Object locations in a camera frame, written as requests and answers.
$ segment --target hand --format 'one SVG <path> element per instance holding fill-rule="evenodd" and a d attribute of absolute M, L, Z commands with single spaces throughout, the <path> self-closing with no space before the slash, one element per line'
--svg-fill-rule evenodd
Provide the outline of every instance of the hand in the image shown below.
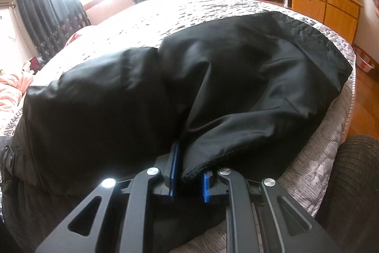
<path fill-rule="evenodd" d="M 375 4 L 375 12 L 376 15 L 379 17 L 379 0 L 373 0 Z"/>

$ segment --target person's leg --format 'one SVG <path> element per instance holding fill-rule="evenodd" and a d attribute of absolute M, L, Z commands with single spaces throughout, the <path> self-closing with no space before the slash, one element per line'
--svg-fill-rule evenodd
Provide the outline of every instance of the person's leg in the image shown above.
<path fill-rule="evenodd" d="M 340 146 L 316 219 L 345 252 L 379 252 L 379 140 L 357 135 Z"/>

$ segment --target wooden floor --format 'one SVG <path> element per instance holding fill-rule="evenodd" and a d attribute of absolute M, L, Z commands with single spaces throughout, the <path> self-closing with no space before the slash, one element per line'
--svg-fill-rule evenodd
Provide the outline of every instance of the wooden floor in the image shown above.
<path fill-rule="evenodd" d="M 379 139 L 379 79 L 357 67 L 356 102 L 347 136 L 367 134 Z"/>

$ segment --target mattress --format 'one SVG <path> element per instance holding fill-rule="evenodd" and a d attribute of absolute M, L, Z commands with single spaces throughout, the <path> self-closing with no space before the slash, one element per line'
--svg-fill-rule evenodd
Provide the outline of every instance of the mattress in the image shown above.
<path fill-rule="evenodd" d="M 77 38 L 37 73 L 32 85 L 48 85 L 74 66 L 107 53 L 142 46 L 158 48 L 164 37 L 205 21 L 264 11 L 279 11 L 318 29 L 353 67 L 340 96 L 330 105 L 319 128 L 278 180 L 309 214 L 315 216 L 351 117 L 356 71 L 355 54 L 350 44 L 327 26 L 309 17 L 257 0 L 149 0 L 100 23 L 96 32 Z M 14 134 L 21 115 L 22 108 L 7 125 L 4 135 Z M 219 252 L 225 247 L 225 224 L 222 223 L 174 251 Z"/>

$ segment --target black coat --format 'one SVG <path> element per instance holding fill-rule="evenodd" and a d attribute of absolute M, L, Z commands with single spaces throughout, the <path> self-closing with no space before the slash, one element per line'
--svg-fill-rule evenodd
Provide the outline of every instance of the black coat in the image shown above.
<path fill-rule="evenodd" d="M 12 154 L 1 162 L 5 223 L 34 249 L 103 178 L 135 175 L 175 139 L 182 191 L 215 166 L 278 178 L 351 71 L 323 34 L 279 12 L 206 22 L 166 37 L 159 49 L 84 62 L 27 91 L 15 136 L 3 142 Z M 188 241 L 216 217 L 187 218 L 201 223 L 193 231 L 161 224 L 155 252 Z"/>

